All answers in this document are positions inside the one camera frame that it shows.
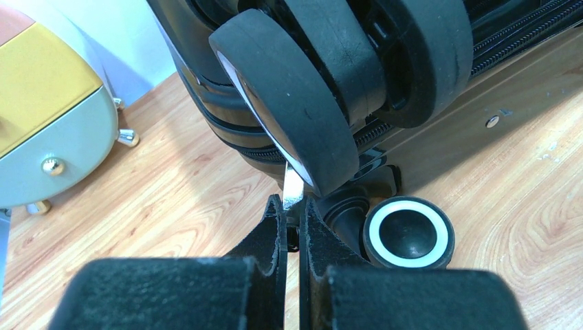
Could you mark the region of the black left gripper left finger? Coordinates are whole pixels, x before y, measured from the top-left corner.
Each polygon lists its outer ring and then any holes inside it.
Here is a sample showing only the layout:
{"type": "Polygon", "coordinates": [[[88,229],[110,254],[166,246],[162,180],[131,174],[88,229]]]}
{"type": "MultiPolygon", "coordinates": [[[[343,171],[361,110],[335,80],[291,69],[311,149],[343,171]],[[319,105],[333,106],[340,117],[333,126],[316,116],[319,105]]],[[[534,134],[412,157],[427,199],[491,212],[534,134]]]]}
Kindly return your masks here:
{"type": "Polygon", "coordinates": [[[278,195],[226,255],[101,258],[72,278],[50,329],[282,329],[287,253],[278,195]]]}

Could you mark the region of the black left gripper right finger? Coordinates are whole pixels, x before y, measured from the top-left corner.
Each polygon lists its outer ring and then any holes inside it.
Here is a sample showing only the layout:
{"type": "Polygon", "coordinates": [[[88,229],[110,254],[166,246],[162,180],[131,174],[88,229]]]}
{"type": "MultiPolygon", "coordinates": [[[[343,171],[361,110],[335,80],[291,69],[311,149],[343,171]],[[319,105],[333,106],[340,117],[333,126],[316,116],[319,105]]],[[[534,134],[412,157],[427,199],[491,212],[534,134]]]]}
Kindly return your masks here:
{"type": "Polygon", "coordinates": [[[500,276],[467,269],[372,266],[306,198],[299,216],[301,329],[526,329],[500,276]]]}

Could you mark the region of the astronaut print suitcase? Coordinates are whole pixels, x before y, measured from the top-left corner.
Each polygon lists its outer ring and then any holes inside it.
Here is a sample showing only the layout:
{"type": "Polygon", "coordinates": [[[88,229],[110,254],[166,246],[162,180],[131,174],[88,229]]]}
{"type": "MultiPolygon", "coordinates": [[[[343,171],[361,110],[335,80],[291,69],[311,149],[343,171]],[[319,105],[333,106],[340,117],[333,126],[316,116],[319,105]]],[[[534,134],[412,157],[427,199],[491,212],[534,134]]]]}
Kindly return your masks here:
{"type": "Polygon", "coordinates": [[[386,268],[443,268],[449,219],[399,195],[389,135],[582,25],[581,1],[149,1],[212,132],[287,186],[292,168],[344,244],[386,268]]]}

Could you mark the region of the cream mini drawer cabinet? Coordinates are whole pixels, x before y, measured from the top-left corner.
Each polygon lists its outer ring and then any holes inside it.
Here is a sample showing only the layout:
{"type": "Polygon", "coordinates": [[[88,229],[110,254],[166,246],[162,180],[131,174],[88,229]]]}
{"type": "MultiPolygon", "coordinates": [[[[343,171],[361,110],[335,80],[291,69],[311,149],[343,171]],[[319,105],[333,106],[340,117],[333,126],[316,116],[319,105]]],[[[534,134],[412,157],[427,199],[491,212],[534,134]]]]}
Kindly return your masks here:
{"type": "Polygon", "coordinates": [[[89,41],[49,5],[1,2],[1,207],[44,214],[140,137],[89,41]]]}

